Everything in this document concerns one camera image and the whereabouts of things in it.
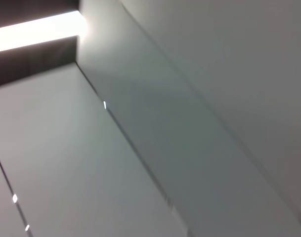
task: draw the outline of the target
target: recessed light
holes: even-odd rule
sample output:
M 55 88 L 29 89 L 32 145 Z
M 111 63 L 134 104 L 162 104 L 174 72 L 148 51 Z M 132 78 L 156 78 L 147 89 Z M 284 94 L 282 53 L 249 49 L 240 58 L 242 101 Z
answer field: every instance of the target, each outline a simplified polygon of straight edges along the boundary
M 16 194 L 13 195 L 13 202 L 14 202 L 14 203 L 17 202 L 17 195 L 16 195 Z
M 0 51 L 86 34 L 78 11 L 0 28 Z

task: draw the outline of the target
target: fluorescent light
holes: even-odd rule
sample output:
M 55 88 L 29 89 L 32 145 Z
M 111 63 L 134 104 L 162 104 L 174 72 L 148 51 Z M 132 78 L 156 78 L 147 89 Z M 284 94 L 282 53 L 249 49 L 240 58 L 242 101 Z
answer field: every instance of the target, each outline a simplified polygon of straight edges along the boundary
M 13 202 L 14 202 L 14 203 L 17 202 L 17 195 L 16 195 L 16 194 L 13 195 Z
M 0 28 L 0 51 L 86 34 L 78 11 Z

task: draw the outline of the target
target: light fixture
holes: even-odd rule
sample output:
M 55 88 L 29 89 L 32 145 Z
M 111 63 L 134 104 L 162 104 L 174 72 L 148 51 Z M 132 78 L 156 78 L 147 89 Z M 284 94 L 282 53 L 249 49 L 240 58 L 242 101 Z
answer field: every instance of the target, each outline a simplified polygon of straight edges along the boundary
M 17 195 L 16 195 L 16 194 L 13 195 L 13 202 L 14 202 L 14 203 L 17 202 Z
M 86 34 L 78 11 L 0 28 L 0 51 Z

